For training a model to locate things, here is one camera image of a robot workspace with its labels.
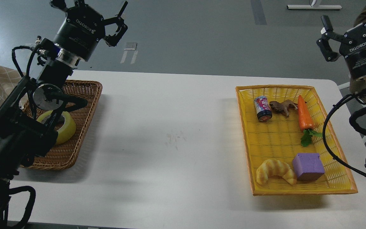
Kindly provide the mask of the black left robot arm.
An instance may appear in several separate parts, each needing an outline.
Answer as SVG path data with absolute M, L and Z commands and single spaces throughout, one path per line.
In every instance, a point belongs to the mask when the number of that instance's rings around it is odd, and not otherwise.
M 115 47 L 128 29 L 122 14 L 104 17 L 83 0 L 68 8 L 64 0 L 50 6 L 66 18 L 53 40 L 38 37 L 34 47 L 12 49 L 12 60 L 21 80 L 0 106 L 0 229 L 9 229 L 9 201 L 15 194 L 29 193 L 22 219 L 11 226 L 21 229 L 29 221 L 36 199 L 31 186 L 10 188 L 18 168 L 31 166 L 35 157 L 45 156 L 58 139 L 55 126 L 65 112 L 87 106 L 87 100 L 62 90 L 79 61 L 88 61 L 100 40 Z

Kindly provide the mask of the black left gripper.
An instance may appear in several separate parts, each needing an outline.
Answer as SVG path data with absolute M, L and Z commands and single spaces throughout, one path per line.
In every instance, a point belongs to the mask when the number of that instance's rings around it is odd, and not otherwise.
M 90 59 L 100 39 L 109 47 L 115 47 L 128 30 L 122 18 L 128 1 L 124 1 L 118 14 L 108 19 L 87 6 L 84 0 L 73 0 L 73 3 L 74 6 L 67 7 L 65 0 L 50 0 L 51 7 L 67 12 L 53 42 L 83 61 Z M 115 33 L 105 35 L 105 27 L 111 24 L 117 25 Z

